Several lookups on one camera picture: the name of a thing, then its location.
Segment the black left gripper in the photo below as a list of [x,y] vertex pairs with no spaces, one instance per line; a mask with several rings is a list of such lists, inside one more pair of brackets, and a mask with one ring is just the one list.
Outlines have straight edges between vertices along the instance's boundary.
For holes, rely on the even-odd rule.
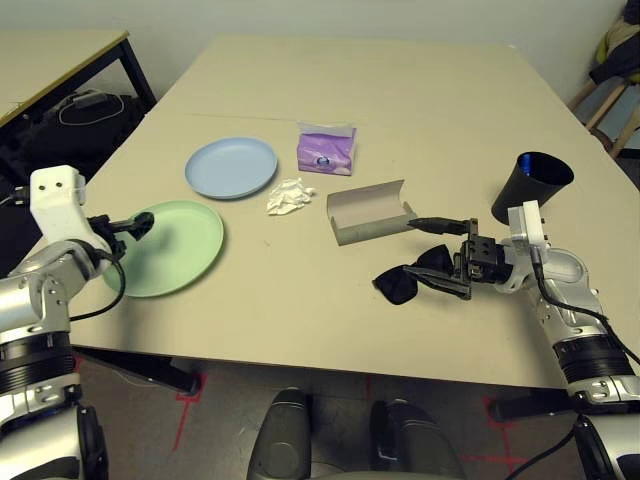
[[129,220],[114,222],[108,215],[99,215],[89,217],[88,222],[93,232],[106,241],[113,256],[124,256],[126,243],[119,240],[116,234],[126,232],[139,241],[153,228],[154,215],[151,212],[141,212]]

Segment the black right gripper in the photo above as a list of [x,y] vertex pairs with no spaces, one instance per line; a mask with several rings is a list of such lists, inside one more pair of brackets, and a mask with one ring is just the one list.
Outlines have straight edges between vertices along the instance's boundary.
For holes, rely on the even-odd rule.
[[466,235],[453,255],[454,276],[429,268],[404,266],[404,272],[433,290],[470,300],[473,283],[504,284],[513,271],[506,262],[504,246],[494,238],[478,234],[476,219],[454,220],[443,217],[415,218],[407,225],[431,234]]

